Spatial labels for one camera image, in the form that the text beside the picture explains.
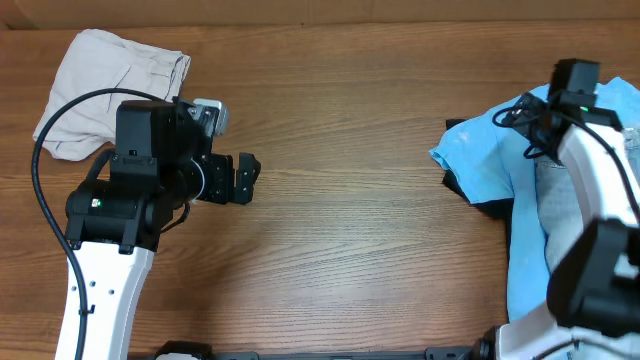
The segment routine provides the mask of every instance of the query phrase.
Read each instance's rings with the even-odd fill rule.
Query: wooden table
[[[560,58],[640,85],[637,21],[116,30],[193,58],[222,99],[214,150],[263,164],[249,206],[198,203],[161,239],[131,351],[262,353],[470,344],[504,323],[503,227],[441,185],[444,120],[548,81]],[[0,358],[49,359],[66,262],[31,187],[32,131],[76,31],[0,32]],[[41,162],[55,215],[88,161]]]

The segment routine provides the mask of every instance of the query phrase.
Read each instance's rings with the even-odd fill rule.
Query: light blue cloth
[[[547,98],[549,85],[531,93]],[[615,78],[598,84],[596,105],[616,110],[625,127],[640,123],[640,92]],[[491,118],[498,110],[513,106],[520,96],[498,105],[484,115],[445,132],[430,151],[445,170],[451,170],[472,204],[514,199],[508,281],[507,311],[517,320],[545,300],[549,269],[545,261],[545,233],[538,220],[534,164],[522,156],[529,141],[512,129],[499,128]]]

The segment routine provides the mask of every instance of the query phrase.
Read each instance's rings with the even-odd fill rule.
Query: wire
[[[49,209],[49,205],[47,205],[47,201],[45,200],[44,194],[42,193],[42,187],[40,186],[40,176],[38,173],[38,164],[40,162],[40,152],[42,150],[42,144],[44,143],[44,140],[47,134],[49,133],[49,130],[51,130],[51,127],[53,127],[53,124],[55,124],[55,122],[58,121],[58,119],[64,113],[69,111],[69,109],[76,106],[77,104],[87,99],[90,99],[92,97],[104,95],[104,94],[128,94],[128,95],[139,96],[149,100],[163,101],[158,97],[143,93],[141,91],[117,89],[117,88],[96,90],[96,91],[92,91],[90,93],[84,94],[82,96],[79,96],[71,100],[65,106],[61,107],[60,110],[56,111],[56,113],[53,114],[53,116],[51,116],[51,118],[47,121],[47,123],[44,125],[44,127],[40,131],[40,135],[38,135],[38,139],[36,140],[36,144],[33,148],[33,156],[31,158],[31,181],[33,182],[33,191],[36,194],[36,198],[38,199],[38,203],[40,204],[40,208],[42,209],[42,213],[44,214],[44,217],[47,219],[47,222],[51,226],[53,233],[56,235],[56,238],[58,239],[60,246],[62,246],[62,250],[64,250],[64,253],[67,255],[67,258],[69,259],[69,264],[73,269],[73,273],[76,277],[76,282],[78,283],[78,295],[80,297],[80,312],[79,312],[80,326],[78,329],[78,344],[76,346],[76,354],[75,354],[76,360],[82,359],[85,340],[87,337],[87,317],[89,313],[88,306],[87,306],[87,288],[86,288],[86,284],[84,283],[84,276],[82,275],[82,269],[80,269],[80,264],[78,263],[78,259],[76,258],[76,255],[73,253],[73,250],[71,249],[71,246],[69,245],[69,243],[67,242],[67,239],[62,233],[62,230],[60,230],[60,226],[58,225],[55,218],[53,217],[53,214],[51,213],[51,209]]]
[[[563,348],[569,346],[569,345],[573,345],[574,347],[578,347],[578,345],[580,344],[585,344],[585,345],[589,345],[589,346],[593,346],[596,347],[598,349],[601,350],[605,350],[615,356],[618,356],[621,359],[627,359],[627,360],[640,360],[640,357],[638,356],[634,356],[634,355],[628,355],[623,353],[622,351],[619,351],[617,349],[614,349],[613,347],[610,347],[608,345],[604,345],[604,344],[600,344],[597,342],[593,342],[591,340],[588,339],[571,339],[568,341],[565,341],[563,343],[560,343],[558,345],[552,346],[549,349],[543,351],[542,353],[538,354],[537,356],[534,356],[532,358],[532,360],[542,360],[544,358],[546,358],[549,355],[553,355],[554,353],[562,350]]]
[[[611,156],[611,158],[613,159],[613,162],[616,165],[616,168],[618,169],[618,172],[620,173],[620,177],[622,178],[622,184],[624,185],[624,189],[625,192],[627,194],[627,200],[629,201],[629,205],[631,206],[631,210],[633,211],[633,214],[636,217],[636,221],[638,222],[638,224],[640,224],[640,206],[638,205],[638,202],[636,200],[636,197],[633,193],[633,188],[631,186],[631,181],[629,180],[629,176],[627,175],[627,172],[624,168],[624,165],[622,164],[622,161],[620,160],[620,158],[618,157],[618,155],[616,154],[616,151],[614,148],[612,148],[602,137],[600,137],[600,135],[598,135],[598,133],[596,133],[593,129],[591,129],[590,127],[588,127],[585,123],[580,122],[568,115],[565,115],[561,112],[557,112],[557,111],[551,111],[549,109],[549,104],[551,104],[553,101],[552,99],[550,99],[550,101],[547,103],[547,109],[542,112],[541,114],[537,114],[535,116],[533,116],[531,119],[527,119],[525,121],[520,121],[517,124],[504,124],[502,122],[498,121],[498,117],[504,113],[507,112],[511,112],[511,111],[515,111],[515,110],[522,110],[522,111],[526,111],[527,108],[521,108],[521,107],[507,107],[504,109],[500,109],[498,110],[492,117],[491,122],[501,128],[517,128],[520,126],[525,126],[525,125],[530,125],[528,128],[528,139],[530,141],[532,141],[532,143],[546,143],[547,146],[545,146],[544,148],[541,149],[541,151],[532,154],[531,151],[533,151],[536,148],[536,145],[531,144],[529,147],[527,147],[527,149],[524,151],[524,153],[522,154],[526,159],[535,159],[538,158],[540,156],[543,156],[544,154],[548,153],[548,151],[550,150],[550,146],[551,144],[547,143],[546,141],[544,141],[544,139],[540,139],[538,137],[537,134],[537,130],[539,127],[539,119],[546,114],[553,114],[553,115],[557,115],[558,117],[560,117],[562,120],[569,122],[572,125],[575,125],[577,127],[579,127],[580,129],[584,130],[587,134],[589,134],[591,137],[593,137],[604,149],[605,151],[607,151],[607,153],[609,154],[609,156]]]
[[[180,215],[180,218],[174,221],[173,223],[167,225],[167,227],[165,227],[164,229],[160,230],[160,234],[166,233],[167,231],[187,221],[190,211],[191,211],[191,205],[189,205],[188,202],[184,203],[184,210],[182,211],[182,215]]]
[[[627,171],[622,164],[622,161],[616,154],[616,150],[612,148],[597,132],[588,127],[586,124],[570,117],[562,113],[557,113],[562,119],[570,122],[571,124],[579,127],[584,130],[587,134],[591,135],[602,147],[607,151],[613,162],[616,164],[616,168],[618,168],[618,172],[620,173],[620,177],[622,178],[622,185],[624,185],[624,190],[627,193],[627,200],[629,201],[629,205],[631,206],[631,210],[633,210],[633,214],[636,217],[636,221],[640,224],[640,206],[638,206],[638,201],[633,193],[633,187],[631,186],[631,181],[629,180],[629,176],[627,175]]]

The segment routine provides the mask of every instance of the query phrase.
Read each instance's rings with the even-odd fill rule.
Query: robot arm
[[[595,63],[561,61],[545,109],[536,109],[541,101],[525,95],[502,122],[517,128],[533,116],[540,119],[534,129],[519,131],[566,166],[585,228],[552,274],[547,301],[497,330],[496,359],[541,359],[578,343],[604,349],[608,355],[638,355],[639,349],[628,334],[640,332],[640,238],[632,206],[640,189],[625,154],[617,116],[593,107],[597,69]],[[567,123],[567,118],[574,123]],[[617,159],[593,133],[608,144]],[[623,273],[621,268],[631,271]]]
[[[127,358],[138,298],[160,234],[186,220],[191,200],[252,200],[260,172],[255,157],[240,154],[234,172],[231,156],[210,153],[214,136],[224,133],[227,122],[226,107],[214,100],[134,100],[118,108],[115,150],[96,159],[66,206],[65,236],[82,269],[87,295],[83,359]],[[106,161],[110,178],[100,180]],[[168,225],[180,207],[183,216]],[[78,292],[70,263],[58,360],[76,355],[82,329]]]

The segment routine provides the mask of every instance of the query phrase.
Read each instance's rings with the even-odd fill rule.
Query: beige cloth
[[[190,63],[191,58],[179,51],[139,44],[102,30],[84,30],[58,68],[33,139],[58,109],[90,91],[118,87],[171,100],[179,94]],[[116,110],[130,99],[139,98],[107,94],[78,104],[51,128],[44,148],[54,158],[78,161],[107,141],[115,143]]]

